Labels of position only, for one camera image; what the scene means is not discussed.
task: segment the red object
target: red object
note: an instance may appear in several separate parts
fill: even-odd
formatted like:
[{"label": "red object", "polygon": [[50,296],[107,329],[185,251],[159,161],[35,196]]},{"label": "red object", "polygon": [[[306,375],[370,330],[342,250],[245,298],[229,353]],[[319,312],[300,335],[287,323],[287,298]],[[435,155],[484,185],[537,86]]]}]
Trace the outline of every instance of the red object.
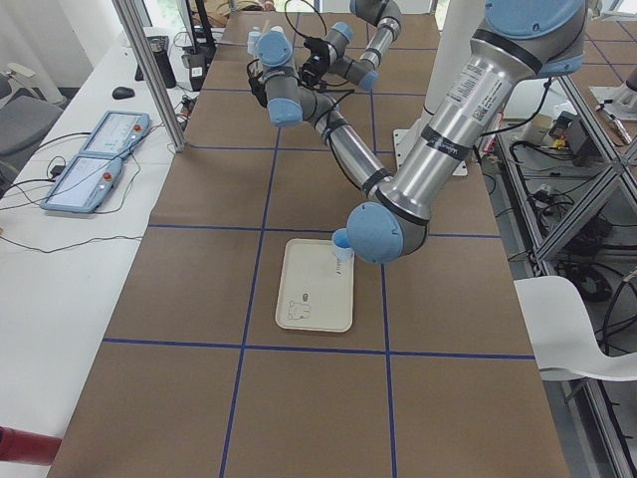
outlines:
[{"label": "red object", "polygon": [[61,444],[54,436],[0,426],[0,461],[51,465]]}]

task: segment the computer mouse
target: computer mouse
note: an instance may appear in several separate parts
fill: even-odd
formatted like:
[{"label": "computer mouse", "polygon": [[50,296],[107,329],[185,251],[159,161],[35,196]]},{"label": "computer mouse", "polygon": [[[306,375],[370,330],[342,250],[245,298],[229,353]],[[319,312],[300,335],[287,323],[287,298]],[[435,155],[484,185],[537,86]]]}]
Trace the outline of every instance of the computer mouse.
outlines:
[{"label": "computer mouse", "polygon": [[112,91],[112,97],[116,100],[124,100],[135,96],[135,90],[128,87],[117,87]]}]

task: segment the blue joint cap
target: blue joint cap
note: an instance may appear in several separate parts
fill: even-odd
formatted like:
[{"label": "blue joint cap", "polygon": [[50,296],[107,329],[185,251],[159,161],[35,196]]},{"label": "blue joint cap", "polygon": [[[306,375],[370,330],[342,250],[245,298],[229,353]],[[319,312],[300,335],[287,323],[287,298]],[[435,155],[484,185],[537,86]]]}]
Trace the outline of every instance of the blue joint cap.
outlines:
[{"label": "blue joint cap", "polygon": [[347,39],[347,43],[351,42],[351,39],[354,38],[353,30],[345,22],[337,22],[332,28],[345,37]]},{"label": "blue joint cap", "polygon": [[570,75],[581,68],[584,62],[584,55],[566,58],[557,62],[545,64],[537,74],[537,78],[559,77],[561,75]]},{"label": "blue joint cap", "polygon": [[296,126],[303,122],[301,105],[288,98],[272,98],[268,101],[270,121],[276,127]]},{"label": "blue joint cap", "polygon": [[257,42],[257,54],[266,67],[280,67],[292,57],[293,48],[283,33],[270,31]]},{"label": "blue joint cap", "polygon": [[371,92],[373,88],[376,86],[376,82],[378,81],[378,72],[372,70],[371,72],[367,72],[360,83],[358,84],[361,88],[363,88],[366,92]]},{"label": "blue joint cap", "polygon": [[398,221],[376,202],[365,202],[351,211],[347,238],[354,253],[373,264],[391,262],[402,252],[403,236]]},{"label": "blue joint cap", "polygon": [[542,37],[568,22],[582,0],[489,0],[485,19],[494,31],[513,40]]}]

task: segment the person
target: person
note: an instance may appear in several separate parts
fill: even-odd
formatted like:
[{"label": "person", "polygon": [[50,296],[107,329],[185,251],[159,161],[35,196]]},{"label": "person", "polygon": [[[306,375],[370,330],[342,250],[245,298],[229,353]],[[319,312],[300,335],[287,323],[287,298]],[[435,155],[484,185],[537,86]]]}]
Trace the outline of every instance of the person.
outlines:
[{"label": "person", "polygon": [[[213,27],[224,28],[228,24],[228,18],[230,17],[229,0],[204,0],[204,3],[210,24]],[[195,23],[200,23],[196,3],[191,1],[190,7]],[[235,8],[237,10],[257,12],[277,11],[274,0],[235,0]]]}]

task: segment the white tray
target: white tray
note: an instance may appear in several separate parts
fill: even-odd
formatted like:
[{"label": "white tray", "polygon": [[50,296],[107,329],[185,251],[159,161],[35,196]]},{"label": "white tray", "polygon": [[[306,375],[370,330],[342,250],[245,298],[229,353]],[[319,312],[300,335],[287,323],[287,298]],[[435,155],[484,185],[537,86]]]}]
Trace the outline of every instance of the white tray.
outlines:
[{"label": "white tray", "polygon": [[354,259],[336,259],[332,247],[318,239],[286,245],[276,312],[280,327],[338,333],[351,327]]}]

